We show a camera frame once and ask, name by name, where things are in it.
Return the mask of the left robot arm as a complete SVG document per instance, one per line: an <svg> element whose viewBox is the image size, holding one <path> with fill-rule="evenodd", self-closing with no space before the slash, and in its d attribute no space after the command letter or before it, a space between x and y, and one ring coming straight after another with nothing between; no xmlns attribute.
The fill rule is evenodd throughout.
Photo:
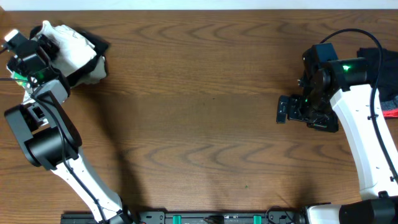
<svg viewBox="0 0 398 224"><path fill-rule="evenodd" d="M14 53L7 66L17 73L13 80L23 83L29 96L4 113L26 159L63 179L86 203L96 223L137 223L86 160L81 137L61 106L70 96L70 86L52 65L59 47L45 35L27 39L12 30L2 49Z"/></svg>

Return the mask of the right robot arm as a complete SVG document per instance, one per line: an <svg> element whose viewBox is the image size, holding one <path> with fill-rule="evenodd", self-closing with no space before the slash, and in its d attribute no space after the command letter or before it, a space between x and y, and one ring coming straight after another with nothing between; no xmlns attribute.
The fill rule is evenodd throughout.
<svg viewBox="0 0 398 224"><path fill-rule="evenodd" d="M301 95L280 96L276 121L304 122L330 133L344 129L359 179L361 201L309 205L289 223L397 223L397 149L373 90L365 58L340 60L331 43L303 53Z"/></svg>

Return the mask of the white Mr Robot t-shirt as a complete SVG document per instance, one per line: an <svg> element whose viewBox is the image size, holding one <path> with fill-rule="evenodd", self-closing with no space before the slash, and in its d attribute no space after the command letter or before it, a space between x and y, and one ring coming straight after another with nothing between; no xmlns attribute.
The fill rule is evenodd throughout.
<svg viewBox="0 0 398 224"><path fill-rule="evenodd" d="M95 46L86 37L66 25L54 27L49 21L43 21L37 35L39 34L49 38L59 48L52 65L65 77L86 65L97 55Z"/></svg>

